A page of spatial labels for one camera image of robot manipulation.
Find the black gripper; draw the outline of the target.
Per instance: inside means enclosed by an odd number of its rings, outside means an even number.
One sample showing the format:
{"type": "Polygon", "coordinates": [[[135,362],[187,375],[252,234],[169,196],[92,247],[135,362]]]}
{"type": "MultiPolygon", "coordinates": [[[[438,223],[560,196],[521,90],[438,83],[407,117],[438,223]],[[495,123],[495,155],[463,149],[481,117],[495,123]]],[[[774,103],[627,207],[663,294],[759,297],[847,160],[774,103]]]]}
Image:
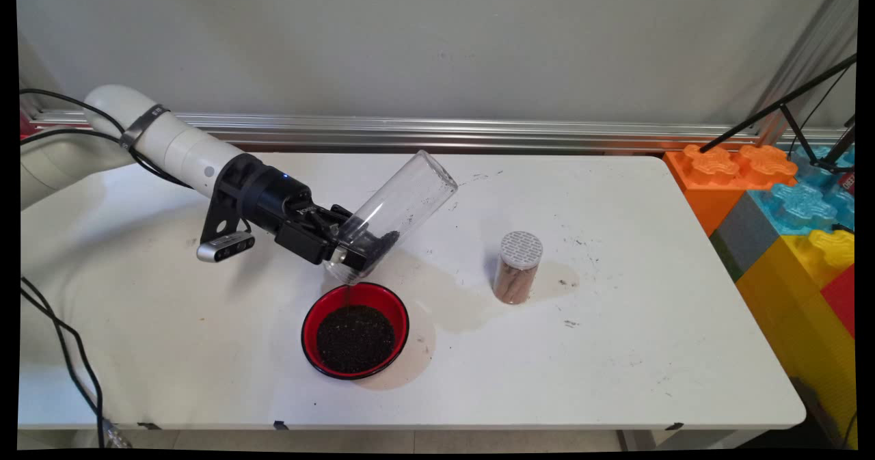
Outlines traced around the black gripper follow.
{"type": "Polygon", "coordinates": [[[266,166],[256,177],[256,225],[275,234],[276,244],[312,264],[332,262],[359,271],[368,267],[366,252],[335,236],[352,216],[338,204],[315,204],[309,186],[277,168],[266,166]]]}

